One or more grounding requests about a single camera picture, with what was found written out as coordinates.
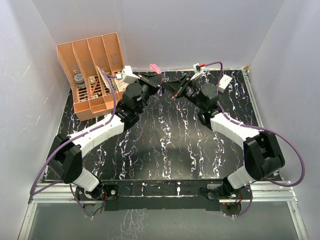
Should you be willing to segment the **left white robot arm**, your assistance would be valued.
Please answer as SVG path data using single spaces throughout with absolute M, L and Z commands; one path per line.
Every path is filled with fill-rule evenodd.
M 48 167 L 65 184 L 74 184 L 92 200 L 103 195 L 103 182 L 83 166 L 83 157 L 106 140 L 119 135 L 140 119 L 150 96 L 161 88 L 163 74 L 139 73 L 130 83 L 117 103 L 116 108 L 94 125 L 75 134 L 58 134 L 52 143 Z

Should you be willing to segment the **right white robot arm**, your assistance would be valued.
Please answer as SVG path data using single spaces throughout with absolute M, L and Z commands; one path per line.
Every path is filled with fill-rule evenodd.
M 276 135 L 270 131 L 244 127 L 222 112 L 218 105 L 217 87 L 211 83 L 196 85 L 194 79 L 185 75 L 181 79 L 162 83 L 173 98 L 184 97 L 199 108 L 201 124 L 218 132 L 243 150 L 244 164 L 222 180 L 222 185 L 213 189 L 217 195 L 235 198 L 241 188 L 260 181 L 285 165 Z

